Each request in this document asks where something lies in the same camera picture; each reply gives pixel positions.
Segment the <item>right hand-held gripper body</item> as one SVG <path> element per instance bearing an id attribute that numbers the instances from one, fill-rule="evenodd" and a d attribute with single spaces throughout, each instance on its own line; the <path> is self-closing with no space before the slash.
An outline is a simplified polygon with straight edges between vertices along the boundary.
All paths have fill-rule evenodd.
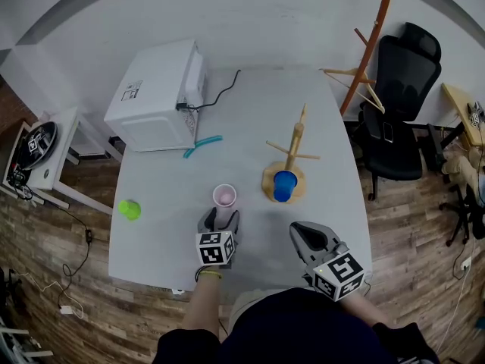
<path id="1" fill-rule="evenodd" d="M 365 272 L 345 243 L 338 243 L 320 259 L 305 267 L 312 287 L 332 301 L 339 301 L 360 288 Z"/>

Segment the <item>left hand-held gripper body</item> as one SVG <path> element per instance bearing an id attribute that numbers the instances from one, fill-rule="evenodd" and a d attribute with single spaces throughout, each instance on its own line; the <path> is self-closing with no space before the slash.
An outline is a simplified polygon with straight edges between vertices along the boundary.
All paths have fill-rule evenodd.
<path id="1" fill-rule="evenodd" d="M 236 248 L 235 231 L 203 231 L 196 235 L 196 251 L 204 267 L 231 269 Z"/>

